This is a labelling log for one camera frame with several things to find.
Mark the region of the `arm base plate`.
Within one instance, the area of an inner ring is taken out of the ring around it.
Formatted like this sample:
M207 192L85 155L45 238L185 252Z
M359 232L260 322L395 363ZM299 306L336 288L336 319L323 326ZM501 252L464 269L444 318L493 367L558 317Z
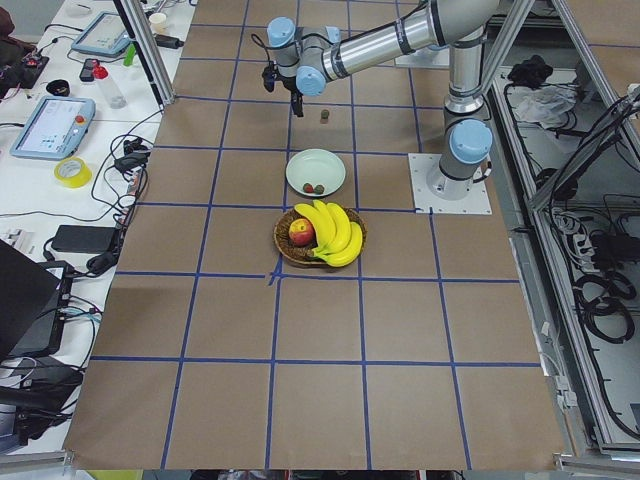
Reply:
M414 210L421 214L491 215L482 168L478 166L471 179L452 180L440 171L440 158L440 154L408 155Z
M447 70L450 63L449 48L434 49L425 47L409 55L394 60L396 67L409 69Z

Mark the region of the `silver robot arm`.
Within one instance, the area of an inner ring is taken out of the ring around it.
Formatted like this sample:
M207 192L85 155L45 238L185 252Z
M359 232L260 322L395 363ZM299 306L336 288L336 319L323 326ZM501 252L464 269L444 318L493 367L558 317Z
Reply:
M280 161L305 149L326 149L345 161L349 188L406 187L409 154L446 149L441 103L447 77L443 70L408 69L387 61L308 98L302 118L291 113L284 87L267 93L255 85L258 104L235 109L254 129L234 145Z

